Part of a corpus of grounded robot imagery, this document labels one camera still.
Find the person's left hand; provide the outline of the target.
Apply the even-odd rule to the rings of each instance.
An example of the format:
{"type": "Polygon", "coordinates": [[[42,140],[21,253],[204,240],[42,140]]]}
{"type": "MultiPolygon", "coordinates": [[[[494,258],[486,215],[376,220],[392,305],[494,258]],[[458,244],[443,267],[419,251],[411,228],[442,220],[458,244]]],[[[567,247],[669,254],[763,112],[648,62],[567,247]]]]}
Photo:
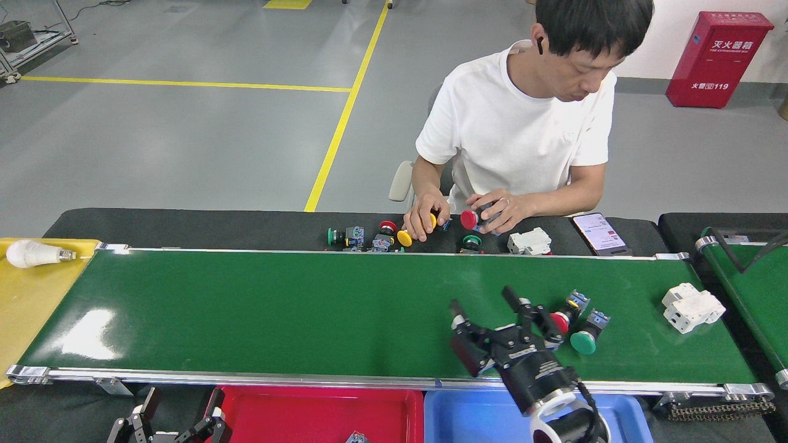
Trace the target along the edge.
{"type": "Polygon", "coordinates": [[[506,233],[539,211],[536,194],[512,194],[505,189],[495,189],[485,194],[471,194],[465,204],[472,210],[484,207],[479,233],[506,233]]]}

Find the person's right hand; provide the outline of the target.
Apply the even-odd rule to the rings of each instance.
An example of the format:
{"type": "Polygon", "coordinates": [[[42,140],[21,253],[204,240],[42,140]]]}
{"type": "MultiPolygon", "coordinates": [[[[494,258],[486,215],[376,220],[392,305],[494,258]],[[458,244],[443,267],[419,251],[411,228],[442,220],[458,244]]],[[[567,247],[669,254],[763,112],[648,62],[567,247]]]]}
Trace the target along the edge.
{"type": "Polygon", "coordinates": [[[412,239],[424,243],[435,227],[445,224],[450,215],[451,205],[441,191],[423,191],[411,210],[403,216],[403,229],[408,231],[412,239]]]}

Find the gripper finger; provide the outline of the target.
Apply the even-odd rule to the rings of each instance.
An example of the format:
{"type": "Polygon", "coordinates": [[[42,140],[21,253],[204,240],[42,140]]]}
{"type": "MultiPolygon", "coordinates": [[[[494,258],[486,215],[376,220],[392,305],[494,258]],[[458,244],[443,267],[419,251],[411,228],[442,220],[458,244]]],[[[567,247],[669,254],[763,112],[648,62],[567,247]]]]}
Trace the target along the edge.
{"type": "Polygon", "coordinates": [[[154,442],[154,431],[150,420],[161,403],[161,393],[156,388],[150,388],[143,404],[138,405],[126,418],[117,418],[111,429],[111,442],[129,442],[134,437],[135,442],[154,442]]]}
{"type": "Polygon", "coordinates": [[[206,404],[202,420],[185,431],[185,442],[229,442],[233,431],[225,421],[225,412],[220,408],[224,392],[213,389],[206,404]]]}

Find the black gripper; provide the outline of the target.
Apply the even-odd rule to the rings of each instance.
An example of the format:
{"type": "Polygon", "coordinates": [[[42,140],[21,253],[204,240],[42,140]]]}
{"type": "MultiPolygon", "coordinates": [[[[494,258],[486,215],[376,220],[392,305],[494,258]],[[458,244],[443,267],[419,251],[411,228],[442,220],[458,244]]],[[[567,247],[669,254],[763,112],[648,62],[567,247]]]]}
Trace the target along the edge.
{"type": "Polygon", "coordinates": [[[502,289],[502,297],[518,315],[520,328],[498,328],[493,334],[471,322],[459,301],[452,299],[450,344],[473,377],[496,366],[520,412],[529,414],[535,403],[553,392],[574,389],[579,376],[553,353],[563,344],[564,333],[544,305],[532,305],[509,285],[502,289]]]}

